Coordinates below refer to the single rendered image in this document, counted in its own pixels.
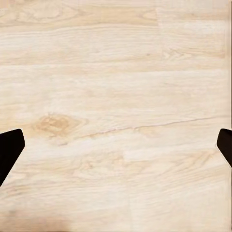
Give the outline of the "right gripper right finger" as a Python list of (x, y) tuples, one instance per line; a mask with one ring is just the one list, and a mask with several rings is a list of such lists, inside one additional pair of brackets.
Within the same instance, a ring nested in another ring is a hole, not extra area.
[(222, 128), (217, 138), (217, 146), (232, 167), (232, 130)]

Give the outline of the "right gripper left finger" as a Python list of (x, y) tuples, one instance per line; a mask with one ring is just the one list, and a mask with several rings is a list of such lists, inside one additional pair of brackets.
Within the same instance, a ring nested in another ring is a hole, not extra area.
[(25, 140), (21, 129), (10, 130), (0, 134), (0, 186), (24, 147)]

